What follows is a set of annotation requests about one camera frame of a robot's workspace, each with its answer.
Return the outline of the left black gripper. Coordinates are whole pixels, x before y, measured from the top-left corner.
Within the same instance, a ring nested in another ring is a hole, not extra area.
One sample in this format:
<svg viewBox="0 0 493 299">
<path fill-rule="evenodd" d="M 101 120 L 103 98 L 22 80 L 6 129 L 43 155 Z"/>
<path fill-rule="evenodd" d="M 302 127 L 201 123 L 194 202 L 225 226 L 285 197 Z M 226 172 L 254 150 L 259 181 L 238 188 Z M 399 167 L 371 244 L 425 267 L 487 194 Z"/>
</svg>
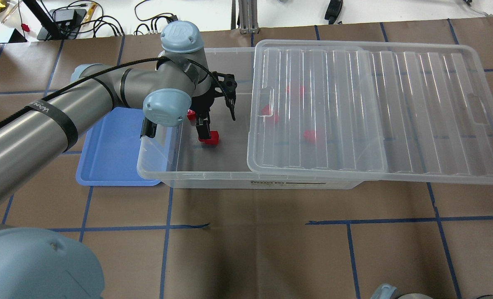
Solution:
<svg viewBox="0 0 493 299">
<path fill-rule="evenodd" d="M 212 138 L 210 130 L 210 108 L 215 99 L 223 97 L 225 105 L 228 107 L 232 121 L 236 121 L 235 103 L 237 82 L 235 75 L 211 72 L 208 74 L 210 79 L 209 90 L 201 96 L 192 97 L 191 110 L 195 111 L 195 126 L 197 129 L 198 139 L 201 141 Z"/>
</svg>

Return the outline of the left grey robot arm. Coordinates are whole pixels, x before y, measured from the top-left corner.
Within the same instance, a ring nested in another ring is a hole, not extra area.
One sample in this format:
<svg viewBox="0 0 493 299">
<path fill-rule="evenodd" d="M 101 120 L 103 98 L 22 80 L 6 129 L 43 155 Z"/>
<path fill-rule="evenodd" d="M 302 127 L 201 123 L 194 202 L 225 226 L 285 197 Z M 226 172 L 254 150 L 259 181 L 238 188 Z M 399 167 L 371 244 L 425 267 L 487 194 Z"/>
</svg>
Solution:
<svg viewBox="0 0 493 299">
<path fill-rule="evenodd" d="M 83 64 L 71 83 L 0 121 L 0 202 L 17 191 L 114 108 L 141 109 L 143 136 L 176 127 L 192 110 L 198 138 L 218 142 L 209 112 L 218 97 L 235 118 L 233 74 L 210 71 L 196 25 L 169 23 L 158 57 L 119 66 Z M 0 299 L 100 299 L 99 260 L 81 242 L 57 232 L 0 224 Z"/>
</svg>

